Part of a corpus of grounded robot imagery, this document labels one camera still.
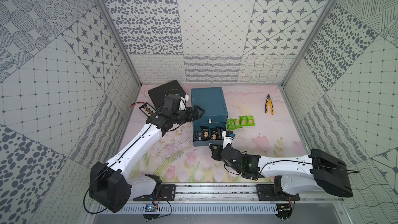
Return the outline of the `teal drawer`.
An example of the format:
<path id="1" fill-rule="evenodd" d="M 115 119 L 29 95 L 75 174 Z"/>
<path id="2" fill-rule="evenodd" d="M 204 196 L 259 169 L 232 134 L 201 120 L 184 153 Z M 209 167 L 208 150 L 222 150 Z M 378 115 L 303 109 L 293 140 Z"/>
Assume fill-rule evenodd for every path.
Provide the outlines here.
<path id="1" fill-rule="evenodd" d="M 209 127 L 195 125 L 193 131 L 193 146 L 204 147 L 211 144 L 222 145 L 223 131 L 226 131 L 226 128 L 222 126 Z"/>

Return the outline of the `teal plastic drawer cabinet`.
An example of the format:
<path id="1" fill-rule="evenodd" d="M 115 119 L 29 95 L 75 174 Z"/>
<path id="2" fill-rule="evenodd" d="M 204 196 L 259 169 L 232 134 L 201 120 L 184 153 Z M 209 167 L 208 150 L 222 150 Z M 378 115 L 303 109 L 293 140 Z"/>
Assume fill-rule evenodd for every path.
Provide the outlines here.
<path id="1" fill-rule="evenodd" d="M 205 111 L 205 114 L 193 124 L 225 124 L 227 122 L 228 110 L 222 87 L 191 89 L 191 103 Z"/>

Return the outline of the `green cookie packet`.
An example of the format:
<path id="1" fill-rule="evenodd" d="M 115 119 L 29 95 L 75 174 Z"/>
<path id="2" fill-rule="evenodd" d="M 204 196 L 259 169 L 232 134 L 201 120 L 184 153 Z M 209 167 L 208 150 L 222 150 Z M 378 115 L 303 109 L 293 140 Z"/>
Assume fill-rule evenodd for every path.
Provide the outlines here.
<path id="1" fill-rule="evenodd" d="M 255 120 L 253 116 L 246 116 L 246 126 L 255 126 Z"/>
<path id="2" fill-rule="evenodd" d="M 241 124 L 240 118 L 233 119 L 233 128 L 234 129 L 241 129 L 243 126 Z"/>
<path id="3" fill-rule="evenodd" d="M 234 130 L 235 129 L 235 122 L 233 119 L 228 119 L 226 122 L 227 130 Z"/>
<path id="4" fill-rule="evenodd" d="M 247 116 L 240 116 L 239 117 L 239 122 L 241 127 L 245 127 L 248 125 L 248 118 Z"/>

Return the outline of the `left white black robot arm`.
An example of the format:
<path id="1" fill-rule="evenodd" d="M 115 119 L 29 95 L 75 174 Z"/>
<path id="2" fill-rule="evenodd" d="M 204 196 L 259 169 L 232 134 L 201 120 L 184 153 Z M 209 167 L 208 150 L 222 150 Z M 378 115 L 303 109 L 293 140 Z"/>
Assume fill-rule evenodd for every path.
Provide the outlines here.
<path id="1" fill-rule="evenodd" d="M 120 211 L 129 200 L 147 197 L 156 201 L 162 196 L 162 180 L 153 174 L 128 180 L 130 173 L 148 149 L 173 126 L 201 119 L 205 110 L 194 105 L 180 109 L 181 97 L 167 95 L 163 104 L 150 115 L 140 132 L 116 155 L 105 163 L 97 162 L 90 172 L 85 197 L 90 197 L 104 209 Z"/>

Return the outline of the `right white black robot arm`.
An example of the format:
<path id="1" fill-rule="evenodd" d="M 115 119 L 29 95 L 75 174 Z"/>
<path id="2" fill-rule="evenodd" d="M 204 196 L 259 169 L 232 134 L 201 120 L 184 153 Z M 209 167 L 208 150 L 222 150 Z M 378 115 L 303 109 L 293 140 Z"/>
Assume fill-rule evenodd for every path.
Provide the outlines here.
<path id="1" fill-rule="evenodd" d="M 349 170 L 344 161 L 319 149 L 308 155 L 291 158 L 272 158 L 248 155 L 232 147 L 211 144 L 212 158 L 221 161 L 245 179 L 274 177 L 275 191 L 294 196 L 305 191 L 323 189 L 342 198 L 353 197 Z"/>

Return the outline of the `black snack packets in drawer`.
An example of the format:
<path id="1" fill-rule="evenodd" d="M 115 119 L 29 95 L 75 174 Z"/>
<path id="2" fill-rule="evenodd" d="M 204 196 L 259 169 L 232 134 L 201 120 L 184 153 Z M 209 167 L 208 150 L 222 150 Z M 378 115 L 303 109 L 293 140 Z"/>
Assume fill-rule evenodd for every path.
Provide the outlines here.
<path id="1" fill-rule="evenodd" d="M 194 141 L 214 141 L 222 139 L 222 132 L 225 131 L 223 127 L 210 128 L 200 126 L 200 129 L 194 131 Z"/>

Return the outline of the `black plastic case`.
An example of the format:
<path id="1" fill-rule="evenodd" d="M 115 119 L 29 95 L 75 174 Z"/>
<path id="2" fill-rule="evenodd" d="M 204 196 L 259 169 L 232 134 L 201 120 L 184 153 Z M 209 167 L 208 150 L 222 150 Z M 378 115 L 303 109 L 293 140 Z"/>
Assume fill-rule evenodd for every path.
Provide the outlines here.
<path id="1" fill-rule="evenodd" d="M 177 80 L 173 80 L 156 88 L 150 89 L 148 94 L 152 100 L 154 108 L 157 109 L 163 104 L 164 98 L 167 95 L 172 94 L 184 96 L 186 93 L 181 87 L 180 83 Z"/>

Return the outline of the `yellow black pliers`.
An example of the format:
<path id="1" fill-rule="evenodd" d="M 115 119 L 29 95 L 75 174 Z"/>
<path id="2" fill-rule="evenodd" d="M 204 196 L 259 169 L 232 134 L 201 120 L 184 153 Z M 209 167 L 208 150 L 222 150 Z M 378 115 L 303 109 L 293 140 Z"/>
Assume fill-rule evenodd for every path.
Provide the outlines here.
<path id="1" fill-rule="evenodd" d="M 274 114 L 274 107 L 272 103 L 271 96 L 268 94 L 266 97 L 266 102 L 265 102 L 265 113 L 271 113 L 271 115 Z"/>

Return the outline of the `green circuit board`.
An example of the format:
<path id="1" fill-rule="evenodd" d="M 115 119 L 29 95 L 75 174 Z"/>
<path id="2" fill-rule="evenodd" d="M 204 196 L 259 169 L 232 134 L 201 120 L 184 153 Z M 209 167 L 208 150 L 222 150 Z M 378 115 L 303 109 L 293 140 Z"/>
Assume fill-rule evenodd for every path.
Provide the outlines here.
<path id="1" fill-rule="evenodd" d="M 152 214 L 157 212 L 158 212 L 158 207 L 154 206 L 153 204 L 146 204 L 143 211 L 144 214 Z"/>

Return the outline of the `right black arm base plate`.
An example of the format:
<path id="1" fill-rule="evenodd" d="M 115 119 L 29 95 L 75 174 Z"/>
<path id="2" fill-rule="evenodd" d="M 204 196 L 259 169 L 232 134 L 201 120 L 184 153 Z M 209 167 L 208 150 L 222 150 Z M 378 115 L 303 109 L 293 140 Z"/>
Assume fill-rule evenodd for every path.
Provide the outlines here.
<path id="1" fill-rule="evenodd" d="M 274 185 L 271 184 L 257 184 L 256 192 L 259 201 L 299 201 L 299 194 L 290 195 L 283 192 L 281 189 L 276 189 Z"/>

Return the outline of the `aluminium mounting rail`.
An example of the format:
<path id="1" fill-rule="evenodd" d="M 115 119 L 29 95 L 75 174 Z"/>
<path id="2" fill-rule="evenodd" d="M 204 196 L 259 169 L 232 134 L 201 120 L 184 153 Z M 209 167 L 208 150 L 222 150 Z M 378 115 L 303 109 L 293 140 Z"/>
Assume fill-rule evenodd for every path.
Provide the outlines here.
<path id="1" fill-rule="evenodd" d="M 251 184 L 251 183 L 179 183 L 174 185 L 163 184 L 160 191 L 162 200 L 169 202 L 194 203 L 194 202 L 217 202 L 226 201 L 230 203 L 237 202 L 275 202 L 283 203 L 292 199 L 295 202 L 340 202 L 341 197 L 330 195 L 324 191 L 302 192 L 294 197 L 280 193 L 276 195 L 272 183 Z"/>

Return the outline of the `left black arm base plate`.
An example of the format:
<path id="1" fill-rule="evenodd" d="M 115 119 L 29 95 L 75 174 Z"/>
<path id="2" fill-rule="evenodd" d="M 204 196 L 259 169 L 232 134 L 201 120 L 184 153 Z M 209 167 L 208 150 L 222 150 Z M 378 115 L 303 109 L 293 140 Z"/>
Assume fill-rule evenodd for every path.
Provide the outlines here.
<path id="1" fill-rule="evenodd" d="M 175 184 L 162 184 L 160 186 L 155 186 L 155 189 L 152 194 L 146 196 L 140 196 L 134 198 L 133 201 L 174 201 L 176 193 L 176 185 Z"/>

